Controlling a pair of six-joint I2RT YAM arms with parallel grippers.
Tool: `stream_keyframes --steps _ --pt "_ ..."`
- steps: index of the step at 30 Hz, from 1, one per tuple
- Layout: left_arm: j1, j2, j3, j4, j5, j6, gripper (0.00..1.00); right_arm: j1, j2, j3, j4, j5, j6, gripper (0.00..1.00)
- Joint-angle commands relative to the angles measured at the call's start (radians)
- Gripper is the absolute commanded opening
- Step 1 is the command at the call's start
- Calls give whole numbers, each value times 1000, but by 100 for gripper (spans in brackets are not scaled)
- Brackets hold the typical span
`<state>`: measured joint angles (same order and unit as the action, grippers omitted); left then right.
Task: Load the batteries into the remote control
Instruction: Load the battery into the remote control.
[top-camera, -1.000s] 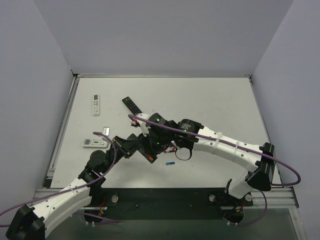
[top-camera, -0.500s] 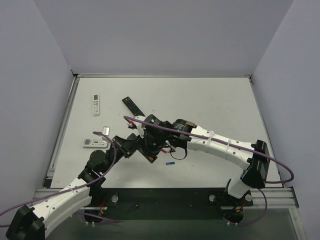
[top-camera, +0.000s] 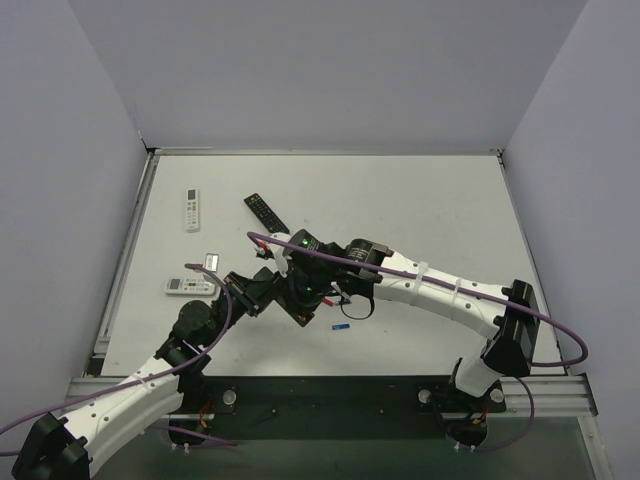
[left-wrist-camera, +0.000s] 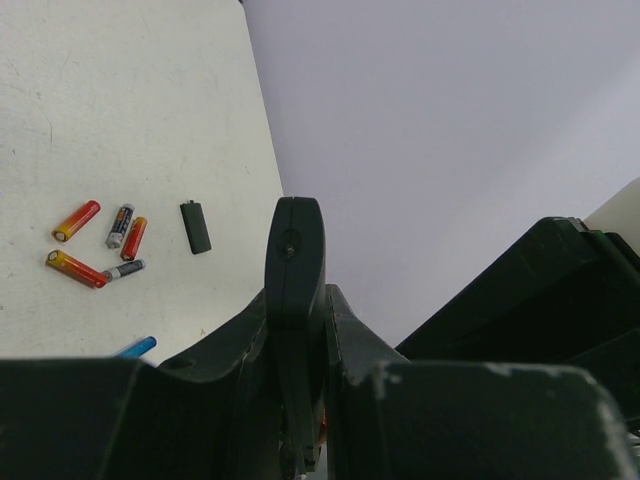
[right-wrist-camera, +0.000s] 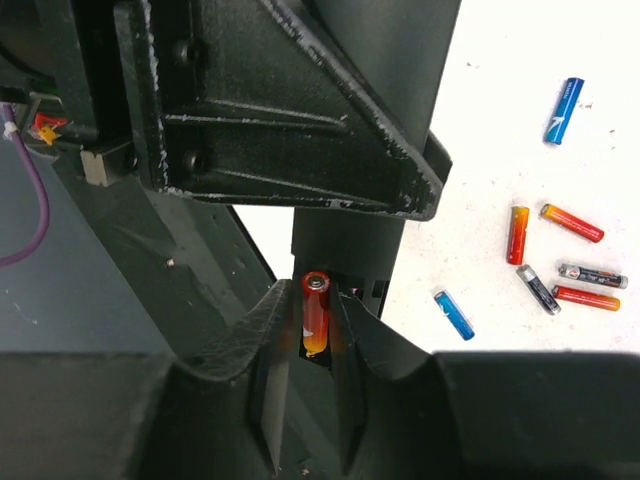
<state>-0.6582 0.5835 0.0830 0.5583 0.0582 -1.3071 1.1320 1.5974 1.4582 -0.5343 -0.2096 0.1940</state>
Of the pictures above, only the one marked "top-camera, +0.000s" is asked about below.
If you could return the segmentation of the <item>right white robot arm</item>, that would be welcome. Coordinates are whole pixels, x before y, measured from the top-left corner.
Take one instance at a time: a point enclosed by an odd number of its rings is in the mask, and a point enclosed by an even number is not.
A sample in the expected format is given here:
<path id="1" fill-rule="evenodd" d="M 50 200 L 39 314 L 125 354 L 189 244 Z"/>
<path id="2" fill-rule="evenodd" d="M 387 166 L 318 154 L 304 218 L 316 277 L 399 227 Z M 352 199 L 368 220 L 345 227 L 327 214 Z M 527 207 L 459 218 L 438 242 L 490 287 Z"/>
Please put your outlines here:
<path id="1" fill-rule="evenodd" d="M 322 300 L 339 305 L 362 297 L 371 306 L 397 302 L 458 323 L 478 334 L 476 350 L 457 360 L 454 387 L 472 397 L 490 392 L 503 377 L 527 377 L 540 321 L 531 313 L 531 286 L 474 283 L 433 270 L 384 245 L 354 239 L 346 247 L 319 241 L 306 230 L 270 235 L 284 299 L 301 319 L 310 317 Z"/>

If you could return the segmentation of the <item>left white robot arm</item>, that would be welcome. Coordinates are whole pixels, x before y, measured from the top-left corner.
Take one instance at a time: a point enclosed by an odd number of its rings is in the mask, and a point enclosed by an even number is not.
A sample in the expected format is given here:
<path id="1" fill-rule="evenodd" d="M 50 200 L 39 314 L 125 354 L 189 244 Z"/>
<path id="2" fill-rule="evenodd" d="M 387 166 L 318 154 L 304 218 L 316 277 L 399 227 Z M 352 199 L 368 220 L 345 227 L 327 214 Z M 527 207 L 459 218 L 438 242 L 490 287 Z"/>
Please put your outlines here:
<path id="1" fill-rule="evenodd" d="M 262 268 L 251 278 L 229 273 L 218 299 L 180 309 L 167 340 L 125 381 L 61 417 L 46 413 L 31 427 L 11 469 L 15 479 L 91 479 L 122 447 L 162 416 L 204 402 L 205 350 L 244 315 L 279 297 L 282 277 Z"/>

